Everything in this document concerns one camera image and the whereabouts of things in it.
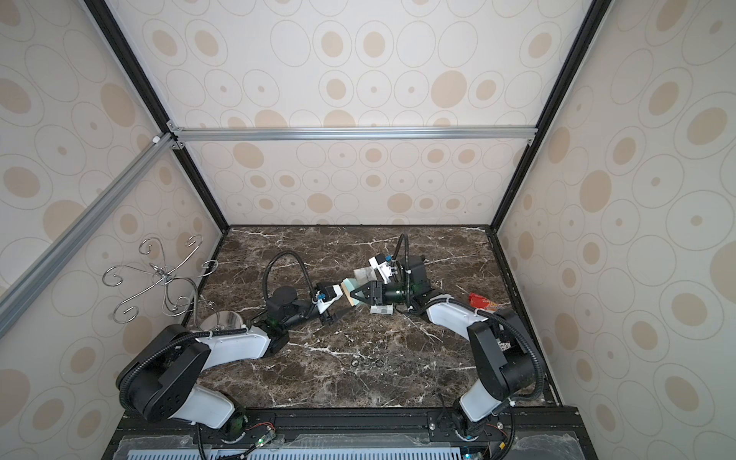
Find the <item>white gift box grey bow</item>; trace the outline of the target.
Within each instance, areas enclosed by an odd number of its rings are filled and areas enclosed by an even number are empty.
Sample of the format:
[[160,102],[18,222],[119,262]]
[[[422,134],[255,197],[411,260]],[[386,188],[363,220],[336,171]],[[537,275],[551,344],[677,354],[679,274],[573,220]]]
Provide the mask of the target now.
[[377,281],[378,279],[374,268],[370,268],[370,266],[368,266],[367,268],[355,269],[354,276],[356,279],[356,285],[358,287],[365,285],[366,283],[371,281]]

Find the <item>white lift-off box base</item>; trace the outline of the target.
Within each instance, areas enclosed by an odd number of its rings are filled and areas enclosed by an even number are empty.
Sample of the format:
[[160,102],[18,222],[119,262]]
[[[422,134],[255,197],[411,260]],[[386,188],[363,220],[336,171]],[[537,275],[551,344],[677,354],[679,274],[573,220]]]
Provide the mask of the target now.
[[371,306],[370,314],[391,315],[394,314],[394,307],[391,305]]

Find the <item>mint green box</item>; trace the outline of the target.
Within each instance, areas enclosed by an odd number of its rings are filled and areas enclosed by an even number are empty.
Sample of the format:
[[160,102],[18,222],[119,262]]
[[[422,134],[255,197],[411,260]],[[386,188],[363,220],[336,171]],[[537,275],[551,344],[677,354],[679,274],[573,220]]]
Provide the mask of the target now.
[[348,300],[353,300],[351,292],[358,287],[358,282],[355,278],[345,278],[340,283],[341,289]]

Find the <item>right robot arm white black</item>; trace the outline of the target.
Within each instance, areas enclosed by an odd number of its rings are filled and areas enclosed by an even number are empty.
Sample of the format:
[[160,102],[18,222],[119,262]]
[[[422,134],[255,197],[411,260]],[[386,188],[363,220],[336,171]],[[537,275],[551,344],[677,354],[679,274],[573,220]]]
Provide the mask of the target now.
[[470,343],[477,381],[453,404],[452,421],[462,437],[473,437],[490,416],[544,393],[546,367],[516,312],[477,309],[433,287],[420,256],[389,257],[372,264],[379,280],[350,289],[350,297],[371,307],[406,306]]

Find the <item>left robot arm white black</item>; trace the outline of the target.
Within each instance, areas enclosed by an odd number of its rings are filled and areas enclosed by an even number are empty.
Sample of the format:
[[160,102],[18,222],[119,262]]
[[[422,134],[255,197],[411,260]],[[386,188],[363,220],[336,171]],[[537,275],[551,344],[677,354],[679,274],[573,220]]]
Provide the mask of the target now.
[[168,326],[118,376],[119,402],[151,423],[177,419],[224,429],[238,417],[236,404],[199,385],[200,374],[277,354],[291,329],[316,318],[331,322],[330,307],[343,294],[339,284],[319,283],[314,301],[302,301],[293,287],[280,287],[266,301],[266,317],[250,327],[193,332]]

